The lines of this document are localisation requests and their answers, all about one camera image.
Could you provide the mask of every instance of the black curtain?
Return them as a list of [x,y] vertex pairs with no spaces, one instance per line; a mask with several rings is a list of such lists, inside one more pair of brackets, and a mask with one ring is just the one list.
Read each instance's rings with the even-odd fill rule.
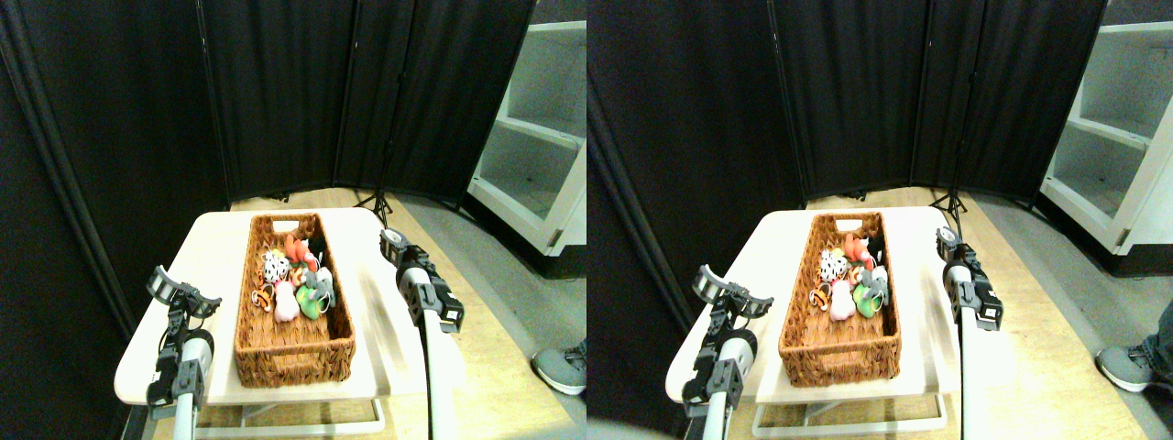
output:
[[930,2],[929,45],[910,183],[948,187],[961,148],[984,2]]
[[[533,1],[419,1],[387,187],[455,201],[468,189]],[[377,178],[362,182],[373,187]]]
[[906,184],[928,2],[773,5],[806,198]]
[[761,217],[802,199],[768,8],[590,8],[588,245],[608,262],[591,270],[606,277],[588,302],[591,350],[605,351],[591,371],[605,374],[588,414],[678,434],[663,380],[703,305],[689,280],[705,263],[725,273]]
[[350,0],[204,2],[232,199],[332,183],[353,13]]
[[379,165],[391,136],[413,4],[359,5],[334,184],[371,187],[379,181]]
[[[596,142],[588,134],[591,148]],[[598,167],[597,156],[589,156],[588,176],[597,176]],[[588,259],[586,414],[677,434],[686,420],[682,407],[664,393],[664,377],[687,333],[644,270],[637,257],[640,251],[603,187],[598,178],[586,181],[586,224],[591,228],[586,249],[592,256]]]
[[114,395],[126,339],[41,161],[9,55],[0,63],[0,436],[113,438],[126,421]]
[[988,1],[961,187],[1019,199],[1038,192],[1103,9],[1094,0]]
[[141,286],[169,265],[201,214],[228,204],[201,61],[185,2],[21,2],[48,116],[83,209],[134,320]]

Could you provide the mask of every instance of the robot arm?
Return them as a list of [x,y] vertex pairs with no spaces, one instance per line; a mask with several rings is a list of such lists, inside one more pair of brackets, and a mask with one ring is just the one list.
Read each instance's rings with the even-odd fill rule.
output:
[[399,231],[381,233],[384,257],[395,265],[395,284],[407,302],[415,326],[420,329],[428,372],[428,422],[433,439],[456,439],[456,411],[452,390],[440,373],[443,357],[436,340],[441,333],[457,333],[465,321],[465,306],[452,293],[448,282],[436,272],[428,253]]
[[712,304],[708,331],[693,364],[697,375],[684,384],[685,414],[692,419],[687,439],[728,438],[730,414],[741,399],[744,379],[758,354],[758,338],[748,329],[734,329],[737,318],[760,318],[769,311],[773,298],[750,296],[750,291],[728,283],[700,266],[692,290]]
[[952,303],[957,336],[961,339],[962,438],[985,439],[989,438],[985,387],[965,372],[974,372],[979,367],[975,364],[978,357],[974,334],[978,330],[997,331],[1002,327],[1002,300],[982,271],[977,252],[962,243],[951,229],[937,230],[937,253],[945,260],[941,279]]
[[188,283],[177,283],[163,266],[147,283],[147,291],[170,309],[163,332],[163,345],[155,361],[155,381],[147,387],[147,406],[152,418],[165,418],[174,411],[176,440],[195,438],[199,402],[203,400],[204,375],[212,364],[215,344],[212,333],[191,330],[191,318],[208,318],[216,313],[221,298],[205,297]]

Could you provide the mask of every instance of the orange plush toy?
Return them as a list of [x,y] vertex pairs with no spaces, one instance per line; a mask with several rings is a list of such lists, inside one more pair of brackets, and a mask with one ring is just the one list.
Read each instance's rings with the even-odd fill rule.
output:
[[318,271],[318,258],[310,253],[308,243],[293,238],[292,233],[285,236],[285,258],[289,258],[290,263],[304,262],[311,272]]
[[875,258],[872,258],[872,253],[868,252],[867,241],[860,239],[860,237],[848,232],[847,239],[843,241],[843,252],[847,259],[863,263],[863,268],[867,270],[875,270],[876,262]]

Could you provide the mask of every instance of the white table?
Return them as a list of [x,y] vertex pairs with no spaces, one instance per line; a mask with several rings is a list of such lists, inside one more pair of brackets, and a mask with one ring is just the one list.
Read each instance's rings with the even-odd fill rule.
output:
[[[895,283],[894,293],[900,298],[900,374],[893,379],[826,387],[791,386],[778,354],[778,339],[794,289],[799,259],[811,231],[811,221],[819,214],[865,211],[880,211],[883,215],[888,249],[895,262],[891,277]],[[753,399],[759,405],[753,424],[754,436],[859,435],[944,427],[945,412],[941,394],[961,390],[957,327],[952,323],[949,297],[941,282],[944,262],[936,255],[935,231],[947,223],[941,212],[928,207],[778,211],[761,219],[725,275],[725,279],[745,286],[754,297],[774,298],[769,312],[751,320],[748,325],[758,337],[758,358],[745,379],[741,401]],[[672,400],[682,401],[682,388],[693,375],[692,365],[708,327],[710,309],[712,306],[706,306],[700,313],[669,367],[664,387]],[[936,395],[940,417],[833,426],[760,426],[766,405],[808,404],[806,419],[809,420],[839,402],[904,395]]]
[[[245,388],[236,371],[232,338],[249,241],[249,225],[260,214],[318,212],[330,235],[338,282],[345,286],[354,323],[354,358],[351,377],[339,383]],[[361,208],[209,212],[199,216],[168,269],[172,279],[187,282],[204,296],[223,298],[219,309],[204,323],[212,333],[216,352],[205,377],[206,405],[245,406],[242,427],[197,428],[198,438],[334,435],[379,432],[385,418],[378,398],[427,391],[423,348],[419,331],[412,325],[407,304],[395,286],[395,268],[379,251],[382,225]],[[148,295],[145,289],[131,292]],[[147,404],[147,387],[154,380],[158,340],[167,327],[167,306],[152,300],[127,346],[114,375],[114,390],[123,402]],[[459,386],[465,380],[465,364],[452,338],[440,343],[448,374]],[[277,404],[331,400],[371,400],[374,421],[303,425],[289,427],[246,427],[249,417]]]

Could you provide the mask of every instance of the table leg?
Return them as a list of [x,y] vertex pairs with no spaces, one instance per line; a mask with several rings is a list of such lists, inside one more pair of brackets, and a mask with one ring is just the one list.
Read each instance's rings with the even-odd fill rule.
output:
[[196,428],[197,439],[239,439],[239,438],[273,438],[273,436],[333,436],[350,434],[366,434],[381,432],[387,426],[387,419],[382,414],[382,405],[378,399],[371,401],[374,408],[373,421],[352,421],[346,424],[328,425],[296,425],[296,426],[244,426],[245,421],[253,415],[260,414],[277,405],[245,406],[242,413],[239,427],[211,427]]
[[761,415],[766,409],[765,405],[758,406],[758,412],[753,417],[753,436],[758,439],[780,439],[791,436],[840,436],[840,435],[867,435],[867,434],[890,434],[899,432],[931,431],[945,427],[948,415],[945,414],[945,401],[941,394],[935,395],[937,400],[937,417],[913,420],[873,421],[863,424],[847,425],[819,425],[808,426],[811,419],[838,406],[840,402],[823,402],[807,405],[806,414],[802,418],[802,426],[761,426]]

